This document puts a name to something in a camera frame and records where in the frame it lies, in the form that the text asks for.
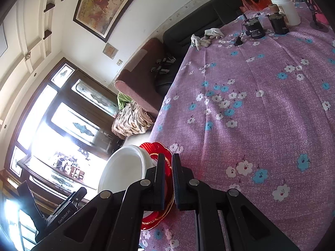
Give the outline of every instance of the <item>green cloth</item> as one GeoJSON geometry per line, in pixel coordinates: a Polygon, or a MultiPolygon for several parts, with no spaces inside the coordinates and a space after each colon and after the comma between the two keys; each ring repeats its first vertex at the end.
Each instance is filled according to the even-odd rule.
{"type": "Polygon", "coordinates": [[[118,93],[118,105],[120,110],[124,109],[126,104],[132,101],[133,99],[131,99],[128,95],[125,95],[122,92],[118,93]]]}

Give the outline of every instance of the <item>red glass plate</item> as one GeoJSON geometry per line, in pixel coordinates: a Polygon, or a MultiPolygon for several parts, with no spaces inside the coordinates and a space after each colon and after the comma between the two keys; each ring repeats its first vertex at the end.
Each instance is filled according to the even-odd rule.
{"type": "Polygon", "coordinates": [[[145,142],[140,145],[141,148],[145,149],[150,157],[154,160],[158,159],[158,154],[163,153],[165,156],[165,182],[167,186],[167,192],[165,197],[164,211],[154,211],[149,216],[142,219],[141,230],[150,230],[157,226],[165,216],[169,213],[173,201],[175,200],[175,194],[173,189],[173,178],[172,178],[172,153],[160,142],[145,142]]]}

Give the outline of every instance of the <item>sofa armrest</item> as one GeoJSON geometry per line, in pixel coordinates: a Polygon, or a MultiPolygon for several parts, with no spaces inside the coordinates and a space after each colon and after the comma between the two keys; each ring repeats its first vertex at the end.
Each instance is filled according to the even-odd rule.
{"type": "Polygon", "coordinates": [[[158,59],[165,57],[163,44],[151,38],[124,66],[115,81],[115,87],[129,95],[154,118],[163,102],[163,97],[155,91],[155,75],[150,70],[158,59]]]}

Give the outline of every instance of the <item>black leather sofa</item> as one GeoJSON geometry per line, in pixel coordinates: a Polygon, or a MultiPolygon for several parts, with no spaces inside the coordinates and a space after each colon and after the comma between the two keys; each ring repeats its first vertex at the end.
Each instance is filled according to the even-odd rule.
{"type": "Polygon", "coordinates": [[[192,34],[203,37],[206,29],[220,28],[230,23],[242,14],[242,5],[241,0],[211,0],[163,34],[166,51],[177,60],[169,67],[168,74],[159,75],[155,80],[155,89],[160,95],[165,96],[170,89],[190,47],[192,34]]]}

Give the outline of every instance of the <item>white bowl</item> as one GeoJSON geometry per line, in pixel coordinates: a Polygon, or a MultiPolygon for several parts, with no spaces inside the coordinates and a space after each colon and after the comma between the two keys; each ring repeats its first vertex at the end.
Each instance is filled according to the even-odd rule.
{"type": "Polygon", "coordinates": [[[132,183],[145,178],[146,170],[154,167],[147,151],[134,145],[118,149],[109,159],[100,178],[98,192],[126,190],[132,183]]]}

